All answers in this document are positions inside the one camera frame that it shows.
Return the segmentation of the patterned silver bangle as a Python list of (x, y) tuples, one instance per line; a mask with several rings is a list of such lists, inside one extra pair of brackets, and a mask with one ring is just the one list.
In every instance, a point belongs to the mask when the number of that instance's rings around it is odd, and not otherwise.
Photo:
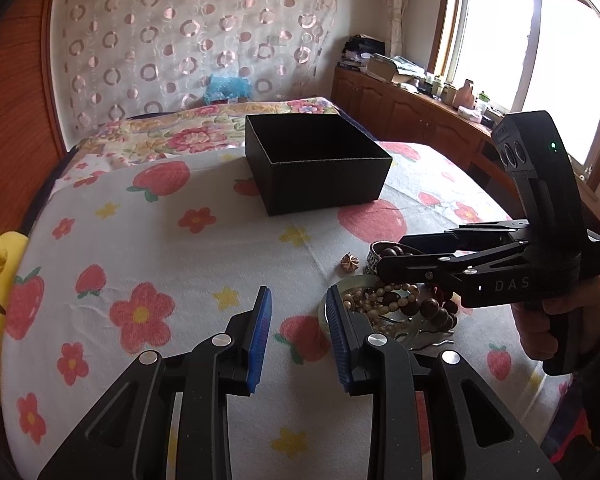
[(378, 240), (370, 244), (370, 250), (366, 257), (365, 274), (375, 275), (377, 273), (378, 262), (387, 256), (404, 256), (406, 249), (398, 242), (384, 242)]

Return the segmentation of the black jewelry box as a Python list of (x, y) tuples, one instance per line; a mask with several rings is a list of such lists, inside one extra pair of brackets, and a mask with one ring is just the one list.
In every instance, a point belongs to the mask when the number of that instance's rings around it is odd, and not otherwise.
[(245, 153), (270, 216), (378, 200), (392, 163), (339, 114), (248, 115)]

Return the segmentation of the small gold flower brooch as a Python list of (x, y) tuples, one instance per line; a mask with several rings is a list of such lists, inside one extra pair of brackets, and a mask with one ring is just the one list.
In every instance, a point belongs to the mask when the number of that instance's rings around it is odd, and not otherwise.
[(353, 274), (360, 268), (360, 259), (356, 255), (347, 252), (340, 259), (339, 265), (345, 274)]

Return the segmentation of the pink bottle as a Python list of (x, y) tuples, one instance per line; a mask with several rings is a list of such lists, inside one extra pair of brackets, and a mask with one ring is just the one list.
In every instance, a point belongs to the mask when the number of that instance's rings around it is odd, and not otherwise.
[(475, 107), (474, 82), (466, 79), (464, 84), (457, 90), (452, 107), (459, 110), (465, 107), (472, 110)]

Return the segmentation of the wooden sideboard cabinet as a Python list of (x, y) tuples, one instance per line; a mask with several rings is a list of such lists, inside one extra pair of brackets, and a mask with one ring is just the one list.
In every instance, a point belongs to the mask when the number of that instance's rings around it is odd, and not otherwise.
[(336, 67), (330, 99), (376, 139), (434, 148), (465, 170), (514, 218), (522, 216), (516, 186), (502, 165), (491, 131), (452, 107), (353, 70)]

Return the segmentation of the strawberry flower bed sheet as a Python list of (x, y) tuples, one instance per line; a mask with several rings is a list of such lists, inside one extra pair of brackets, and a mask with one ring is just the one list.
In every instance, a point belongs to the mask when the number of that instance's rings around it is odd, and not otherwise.
[(2, 343), (12, 458), (35, 478), (142, 351), (192, 350), (273, 296), (256, 393), (230, 398), (238, 479), (362, 479), (370, 399), (347, 396), (321, 326), (345, 255), (376, 240), (501, 221), (504, 210), (432, 148), (388, 145), (376, 202), (269, 216), (239, 148), (61, 181), (16, 274)]

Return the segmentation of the stack of books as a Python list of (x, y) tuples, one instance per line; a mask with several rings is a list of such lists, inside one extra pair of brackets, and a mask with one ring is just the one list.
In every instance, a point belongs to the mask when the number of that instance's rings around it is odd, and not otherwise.
[(425, 70), (401, 55), (387, 56), (385, 43), (365, 35), (351, 36), (343, 46), (339, 66), (390, 84), (409, 84)]

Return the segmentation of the floral quilt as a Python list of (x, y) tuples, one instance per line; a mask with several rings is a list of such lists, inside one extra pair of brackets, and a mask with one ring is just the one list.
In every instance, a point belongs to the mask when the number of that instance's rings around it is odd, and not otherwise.
[(83, 139), (72, 161), (79, 169), (102, 162), (118, 169), (158, 158), (240, 148), (245, 143), (246, 117), (262, 114), (337, 114), (325, 98), (279, 102), (214, 104), (110, 122)]

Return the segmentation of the blue plastic bag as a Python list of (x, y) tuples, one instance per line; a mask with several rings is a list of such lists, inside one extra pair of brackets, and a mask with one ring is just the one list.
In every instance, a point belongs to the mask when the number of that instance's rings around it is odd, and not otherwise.
[(206, 105), (216, 102), (249, 101), (251, 98), (251, 82), (242, 77), (211, 75), (204, 92)]

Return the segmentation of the wooden wardrobe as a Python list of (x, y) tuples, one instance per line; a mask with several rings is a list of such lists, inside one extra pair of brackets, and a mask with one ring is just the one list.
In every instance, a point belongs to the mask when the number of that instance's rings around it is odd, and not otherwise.
[(30, 232), (66, 158), (50, 69), (54, 0), (0, 0), (0, 231)]

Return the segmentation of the pink circle patterned curtain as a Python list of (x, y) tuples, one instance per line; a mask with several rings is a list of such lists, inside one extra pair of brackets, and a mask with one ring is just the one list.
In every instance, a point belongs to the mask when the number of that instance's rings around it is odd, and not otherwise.
[(255, 101), (310, 94), (338, 0), (54, 0), (65, 132), (186, 110), (224, 78)]

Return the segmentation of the window with wooden frame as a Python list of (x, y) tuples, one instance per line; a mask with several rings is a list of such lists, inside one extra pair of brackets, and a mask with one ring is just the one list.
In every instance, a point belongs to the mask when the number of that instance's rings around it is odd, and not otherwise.
[(600, 186), (600, 0), (441, 0), (430, 67), (504, 113), (548, 110)]

